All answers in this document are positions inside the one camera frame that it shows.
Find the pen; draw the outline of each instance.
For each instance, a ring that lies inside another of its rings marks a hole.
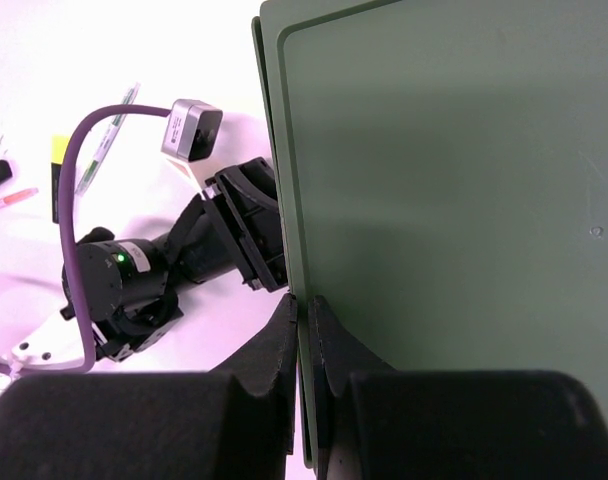
[[[26,200],[27,198],[31,198],[38,191],[39,190],[37,188],[27,188],[26,190],[22,190],[11,195],[7,195],[4,198],[0,198],[0,208],[8,207],[9,205],[13,205],[14,203],[18,203],[22,200]]]
[[[136,83],[133,87],[131,87],[129,91],[126,92],[126,95],[124,95],[124,98],[121,102],[122,105],[130,105],[135,102],[135,97],[137,96],[137,92],[139,91],[139,89],[139,83]],[[86,167],[86,170],[82,175],[80,183],[77,184],[77,188],[75,189],[75,193],[77,195],[84,195],[89,185],[95,178],[95,175],[97,174],[97,171],[102,165],[102,162],[104,162],[104,158],[106,158],[106,154],[108,153],[111,148],[111,145],[113,145],[113,142],[115,141],[115,137],[117,137],[117,132],[120,131],[120,128],[124,123],[125,117],[126,115],[116,115],[111,120],[111,123],[109,124],[108,128],[106,129],[106,132],[104,133],[104,136],[102,137],[100,146],[97,147],[95,155],[93,155],[93,159]]]

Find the orange pen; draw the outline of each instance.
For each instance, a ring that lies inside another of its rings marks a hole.
[[[26,200],[27,198],[31,198],[38,191],[39,190],[37,188],[27,188],[26,190],[21,190],[19,192],[12,193],[11,195],[7,195],[4,198],[0,198],[0,208],[8,207],[9,205],[13,205],[14,203],[18,203],[22,200]]]

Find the white surface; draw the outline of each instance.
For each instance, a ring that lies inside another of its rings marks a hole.
[[[270,155],[250,29],[259,4],[0,0],[0,157],[15,173],[0,196],[41,190],[0,210],[0,355],[63,304],[59,232],[50,222],[53,135],[70,134],[90,111],[119,103],[138,81],[138,103],[170,108],[177,98],[196,98],[226,112],[203,175]],[[78,238],[97,225],[122,239],[169,229],[194,192],[159,153],[165,126],[160,119],[126,119],[79,205]],[[89,136],[78,172],[105,128]],[[283,293],[252,292],[240,280],[231,273],[193,290],[181,299],[185,318],[160,342],[96,369],[214,367],[266,323]],[[303,466],[299,432],[295,441],[287,478],[313,478]]]

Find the cable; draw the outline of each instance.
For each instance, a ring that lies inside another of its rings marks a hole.
[[[93,322],[86,301],[82,273],[77,259],[77,245],[75,243],[75,229],[73,227],[73,205],[75,202],[75,164],[77,156],[82,148],[86,135],[101,120],[115,115],[152,115],[156,117],[167,117],[171,111],[166,108],[149,107],[146,105],[112,105],[103,107],[86,116],[77,126],[68,142],[62,169],[60,172],[60,186],[58,191],[57,206],[60,219],[60,240],[62,242],[62,254],[64,256],[64,270],[71,293],[71,304],[75,311],[77,324],[80,329],[82,345],[84,347],[84,362],[82,365],[66,370],[39,370],[30,367],[23,368],[21,374],[30,373],[86,373],[95,364],[95,338],[93,335]],[[10,374],[11,367],[0,362],[0,373]]]

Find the gray-green panel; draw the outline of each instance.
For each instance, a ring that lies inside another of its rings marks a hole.
[[[298,298],[398,368],[567,372],[608,421],[608,1],[287,6],[261,18]]]

